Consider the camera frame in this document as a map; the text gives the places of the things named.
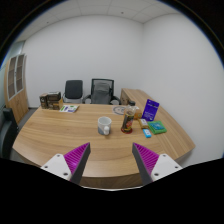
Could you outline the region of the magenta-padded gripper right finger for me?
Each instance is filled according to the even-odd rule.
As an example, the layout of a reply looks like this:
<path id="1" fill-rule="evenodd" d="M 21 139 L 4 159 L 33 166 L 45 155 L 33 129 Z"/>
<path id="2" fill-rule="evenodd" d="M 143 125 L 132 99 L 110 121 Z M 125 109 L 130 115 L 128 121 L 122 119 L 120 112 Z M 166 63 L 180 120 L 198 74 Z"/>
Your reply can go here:
<path id="1" fill-rule="evenodd" d="M 182 169 L 167 154 L 157 154 L 137 143 L 133 144 L 132 153 L 136 160 L 143 185 L 152 183 Z"/>

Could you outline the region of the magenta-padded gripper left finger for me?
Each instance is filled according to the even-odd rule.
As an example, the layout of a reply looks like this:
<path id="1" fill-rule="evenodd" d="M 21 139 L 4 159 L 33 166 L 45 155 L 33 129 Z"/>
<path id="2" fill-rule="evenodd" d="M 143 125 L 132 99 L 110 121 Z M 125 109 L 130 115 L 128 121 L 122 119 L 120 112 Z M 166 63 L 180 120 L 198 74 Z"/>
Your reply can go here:
<path id="1" fill-rule="evenodd" d="M 66 154 L 54 155 L 42 169 L 79 185 L 90 152 L 90 143 L 85 143 Z"/>

